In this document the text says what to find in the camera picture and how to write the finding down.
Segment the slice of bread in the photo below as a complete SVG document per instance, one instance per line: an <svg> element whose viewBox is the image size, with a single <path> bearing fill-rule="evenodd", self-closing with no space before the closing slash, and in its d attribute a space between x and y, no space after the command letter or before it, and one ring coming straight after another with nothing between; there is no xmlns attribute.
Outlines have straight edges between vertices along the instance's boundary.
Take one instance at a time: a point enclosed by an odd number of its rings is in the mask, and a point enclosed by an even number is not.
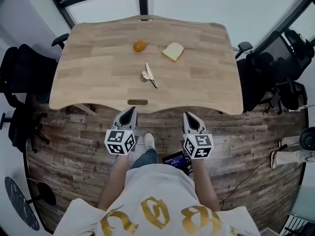
<svg viewBox="0 0 315 236"><path fill-rule="evenodd" d="M184 48L179 43L173 42L166 47L162 53L173 60L174 62L178 59L178 57L183 53Z"/></svg>

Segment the white t-shirt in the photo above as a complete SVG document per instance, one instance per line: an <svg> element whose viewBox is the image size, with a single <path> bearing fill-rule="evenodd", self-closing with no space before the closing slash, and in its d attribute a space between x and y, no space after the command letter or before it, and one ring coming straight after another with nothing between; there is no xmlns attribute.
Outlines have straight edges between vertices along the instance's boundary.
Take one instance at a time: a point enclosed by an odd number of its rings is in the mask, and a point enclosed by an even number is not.
<svg viewBox="0 0 315 236"><path fill-rule="evenodd" d="M164 164L129 170L125 188L105 212L73 200L57 236L260 235L245 207L212 212L201 205L194 182Z"/></svg>

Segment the jeans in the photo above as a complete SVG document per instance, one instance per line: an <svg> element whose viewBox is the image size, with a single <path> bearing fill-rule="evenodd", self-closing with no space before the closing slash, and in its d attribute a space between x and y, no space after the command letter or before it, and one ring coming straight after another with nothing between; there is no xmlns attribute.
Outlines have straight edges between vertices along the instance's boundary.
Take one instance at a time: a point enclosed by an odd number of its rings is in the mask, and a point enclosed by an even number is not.
<svg viewBox="0 0 315 236"><path fill-rule="evenodd" d="M157 162L158 154L154 148L150 148L133 163L130 169L140 168L143 165L155 164Z"/></svg>

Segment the table leg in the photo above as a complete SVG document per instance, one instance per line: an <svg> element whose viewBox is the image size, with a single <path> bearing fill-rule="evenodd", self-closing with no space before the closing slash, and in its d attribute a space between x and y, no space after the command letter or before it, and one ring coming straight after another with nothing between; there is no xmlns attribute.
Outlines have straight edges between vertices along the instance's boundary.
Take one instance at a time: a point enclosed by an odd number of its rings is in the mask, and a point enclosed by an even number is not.
<svg viewBox="0 0 315 236"><path fill-rule="evenodd" d="M87 112L88 114L90 114L91 116L96 116L96 113L94 111L92 111L91 109L89 109L87 106L83 105L83 104L74 104L77 108L82 109L83 111Z"/></svg>

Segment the white sneaker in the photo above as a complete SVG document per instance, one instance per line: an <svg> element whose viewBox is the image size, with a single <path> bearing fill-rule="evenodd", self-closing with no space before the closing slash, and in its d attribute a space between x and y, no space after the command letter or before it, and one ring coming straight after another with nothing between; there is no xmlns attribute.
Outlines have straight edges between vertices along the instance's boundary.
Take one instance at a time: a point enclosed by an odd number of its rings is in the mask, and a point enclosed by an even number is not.
<svg viewBox="0 0 315 236"><path fill-rule="evenodd" d="M154 145L154 137L151 133L146 133L146 135L144 136L144 146L147 150L150 148L156 149Z"/></svg>

